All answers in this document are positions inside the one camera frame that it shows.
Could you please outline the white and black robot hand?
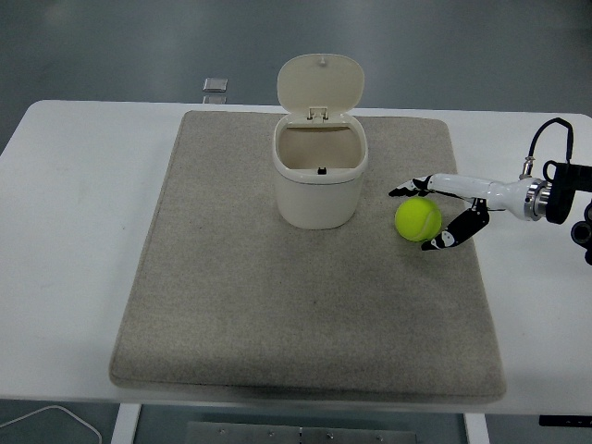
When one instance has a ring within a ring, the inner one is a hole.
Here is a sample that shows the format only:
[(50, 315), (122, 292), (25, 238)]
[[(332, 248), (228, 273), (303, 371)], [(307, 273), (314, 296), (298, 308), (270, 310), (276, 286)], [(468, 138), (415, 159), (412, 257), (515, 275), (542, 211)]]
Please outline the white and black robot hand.
[(492, 211), (508, 211), (520, 220), (536, 220), (535, 189), (538, 179), (502, 183), (460, 175), (437, 173), (410, 179), (388, 193), (391, 197), (425, 197), (437, 193), (469, 202), (471, 206), (453, 219), (436, 237), (422, 243), (424, 251), (456, 247), (471, 239), (489, 222)]

